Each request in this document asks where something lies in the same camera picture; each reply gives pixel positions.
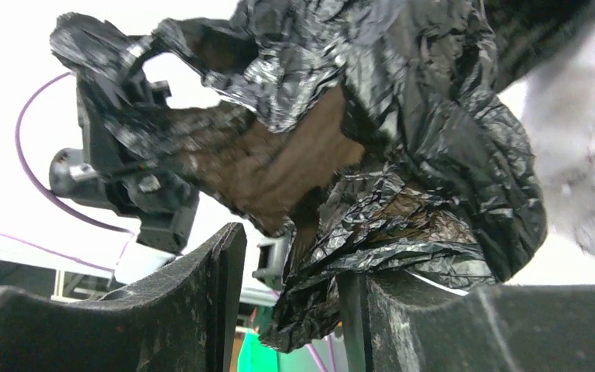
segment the shiny plastic wrinkle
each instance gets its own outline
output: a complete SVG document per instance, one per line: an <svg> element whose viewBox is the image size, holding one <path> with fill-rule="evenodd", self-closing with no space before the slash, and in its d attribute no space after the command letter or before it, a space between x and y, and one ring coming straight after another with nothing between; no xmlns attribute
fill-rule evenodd
<svg viewBox="0 0 595 372"><path fill-rule="evenodd" d="M151 108L105 114L116 138L141 157L197 146L179 122L234 129L233 138L252 112L277 136L292 133L328 89L341 87L342 131L375 159L327 188L317 243L290 262L265 344L289 352L331 332L337 274L409 270L470 289L509 279L542 244L533 156L492 90L497 48L479 3L248 0L229 21L166 19L137 41L147 57L175 53L205 86L250 110L226 120L203 118L206 110L183 119L172 119L179 110ZM250 45L256 49L245 57L231 52Z"/></svg>

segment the green surface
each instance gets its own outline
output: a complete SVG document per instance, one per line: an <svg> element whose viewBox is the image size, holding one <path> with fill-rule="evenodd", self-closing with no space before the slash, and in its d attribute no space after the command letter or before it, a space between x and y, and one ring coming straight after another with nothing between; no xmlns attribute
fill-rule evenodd
<svg viewBox="0 0 595 372"><path fill-rule="evenodd" d="M261 345L259 336L248 331L238 356L238 372L279 372L277 352Z"/></svg>

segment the black plastic part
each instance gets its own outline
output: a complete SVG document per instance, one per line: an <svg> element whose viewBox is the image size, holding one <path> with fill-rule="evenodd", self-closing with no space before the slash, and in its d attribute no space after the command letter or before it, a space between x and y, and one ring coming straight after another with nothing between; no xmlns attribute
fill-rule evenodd
<svg viewBox="0 0 595 372"><path fill-rule="evenodd" d="M137 243L174 254L186 247L199 206L196 188L161 170L141 172L115 182L102 178L76 182L69 169L81 164L84 164L82 150L63 149L53 158L49 183L56 196L87 207L110 209L123 217L140 219ZM127 182L135 184L146 174L157 177L161 189L149 193L136 192L135 187L127 190Z"/></svg>
<svg viewBox="0 0 595 372"><path fill-rule="evenodd" d="M246 245L242 225L228 224L100 301L0 287L0 372L228 371Z"/></svg>
<svg viewBox="0 0 595 372"><path fill-rule="evenodd" d="M595 372L595 285L479 288L337 278L350 372Z"/></svg>
<svg viewBox="0 0 595 372"><path fill-rule="evenodd" d="M109 87L111 84L105 77L96 75L94 84L100 81L103 82L103 87L99 88ZM102 118L98 108L91 107L91 100L83 99L86 91L93 92L96 88L80 78L77 79L76 99L78 123L83 133L83 158L99 174L109 174L123 168L124 162L120 157L119 143L101 124Z"/></svg>
<svg viewBox="0 0 595 372"><path fill-rule="evenodd" d="M167 80L156 81L151 84L153 100L158 105L167 105L167 99L172 97L170 83Z"/></svg>

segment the white background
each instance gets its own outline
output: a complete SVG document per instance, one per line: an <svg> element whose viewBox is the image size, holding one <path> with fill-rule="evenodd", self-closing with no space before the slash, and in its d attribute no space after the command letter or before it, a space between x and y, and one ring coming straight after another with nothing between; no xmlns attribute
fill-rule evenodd
<svg viewBox="0 0 595 372"><path fill-rule="evenodd" d="M61 251L82 260L113 267L128 239L79 222L39 195L21 171L14 148L15 120L26 99L44 82L65 72L50 55L48 36L62 12L83 12L108 19L124 33L148 33L161 19L195 16L228 18L235 3L225 1L132 2L31 1L0 2L0 231ZM200 86L197 76L173 57L161 57L146 67L151 81L168 80L173 107L214 105L215 93ZM524 85L504 95L516 112L521 109ZM49 162L64 147L81 147L76 121L74 79L65 78L48 89L30 108L22 128L24 152L36 176L48 184ZM77 207L90 216L112 224L136 228L136 221L111 212ZM189 248L194 248L224 223L236 220L210 198L201 199ZM249 247L246 273L256 268L256 243L260 234L246 225ZM45 257L25 246L0 239L0 248L20 254ZM54 262L62 259L52 258ZM520 284L595 283L595 259L583 255L573 244L552 236L534 261L515 278Z"/></svg>

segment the purple cable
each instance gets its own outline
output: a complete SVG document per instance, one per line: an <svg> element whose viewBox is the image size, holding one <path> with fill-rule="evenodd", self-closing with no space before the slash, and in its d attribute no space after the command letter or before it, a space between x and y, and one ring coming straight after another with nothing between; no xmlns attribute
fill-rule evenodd
<svg viewBox="0 0 595 372"><path fill-rule="evenodd" d="M16 236L12 236L12 235L9 235L9 234L4 234L2 232L0 232L0 236L2 236L4 238L7 238L7 239L10 239L10 240L15 240L17 242L26 244L27 246L31 246L31 247L33 247L33 248L35 248L37 250L42 250L43 252L51 253L54 256L59 256L59 257L67 258L68 260L72 260L72 261L76 262L77 264L82 264L82 265L89 266L89 267L92 267L94 269L99 269L99 270L103 270L103 271L108 271L108 272L111 272L112 271L112 269L109 269L108 267L101 267L101 266L95 265L93 263L85 262L85 261L83 261L83 260L81 260L79 258L76 258L76 257L68 256L68 255L62 254L60 252L55 252L53 250L48 250L47 248L38 246L35 243L28 242L28 241L26 241L24 239L20 239L20 238L18 238Z"/></svg>
<svg viewBox="0 0 595 372"><path fill-rule="evenodd" d="M277 291L271 291L270 293L273 295L273 297L275 297L275 299L279 298L279 293L277 293ZM320 372L327 372L327 367L325 367L325 363L322 362L322 358L318 354L318 351L316 350L314 345L311 343L308 343L307 350L309 350L309 353L311 354L311 357L314 359L314 362L318 366L318 369L320 370Z"/></svg>
<svg viewBox="0 0 595 372"><path fill-rule="evenodd" d="M68 76L71 75L71 72L67 72L65 74L62 74L60 76L57 76L53 79L51 79L50 81L48 81L46 84L44 84L43 86L41 86L40 88L38 88L35 93L33 93L33 95L30 96L30 98L28 99L28 101L26 101L26 104L24 104L24 107L22 107L22 110L19 112L19 117L17 118L17 123L15 124L15 148L17 150L17 157L19 158L19 163L22 166L22 169L24 170L24 173L26 174L26 176L28 177L28 179L31 181L31 183L33 184L33 186L35 186L35 188L37 189L37 191L40 192L40 194L42 194L47 200L49 200L50 202L52 202L55 206L57 206L58 208L62 209L63 211L65 211L67 214L80 219L83 222L89 223L90 225L93 226L97 226L100 227L102 229L107 229L110 231L114 231L116 233L127 233L130 235L131 239L129 239L126 244L124 245L124 247L122 248L122 252L120 252L119 254L119 258L118 258L118 263L119 260L122 258L122 255L124 254L124 251L126 250L126 247L133 241L133 238L136 236L136 234L131 231L131 230L127 230L124 229L122 227L118 227L118 226L113 226L113 225L109 225L107 223L103 223L101 221L98 221L96 219L93 219L92 217L89 217L87 215L84 215L83 213L80 213L79 211L76 211L74 209L72 209L69 205L66 205L65 203L63 203L58 197L56 197L56 195L54 195L50 190L47 190L44 185L40 182L40 180L37 179L37 177L35 177L35 174L33 174L33 171L30 169L30 166L28 164L28 162L26 162L26 157L24 157L24 152L22 151L22 140L21 140L21 131L22 131L22 121L24 119L24 115L26 114L26 111L29 109L29 107L31 106L31 104L33 103L33 101L35 101L35 99L43 92L45 91L49 86L53 85L54 83L58 82L59 80L66 78ZM11 239L11 240L15 240L17 242L26 244L27 246L32 246L38 250L42 250L43 252L47 252L50 254L53 254L55 256L59 256L59 257L63 257L65 259L68 260L72 260L74 262L76 262L77 264L82 264L88 267L92 267L94 269L98 269L98 270L105 270L108 272L113 272L113 269L107 268L107 267L102 267L102 266L98 266L95 265L93 263L89 263L86 261L83 261L77 257L72 257L72 256L68 256L65 254L62 254L60 252L54 251L54 250L49 250L47 248L42 248L41 246L38 246L37 244L31 243L31 242L27 242L24 239L20 239L14 236L10 236L8 234L4 234L0 232L0 236L7 238L7 239Z"/></svg>
<svg viewBox="0 0 595 372"><path fill-rule="evenodd" d="M336 361L334 360L334 343L332 335L327 335L327 350L329 351L329 365L332 367L332 372L336 372Z"/></svg>

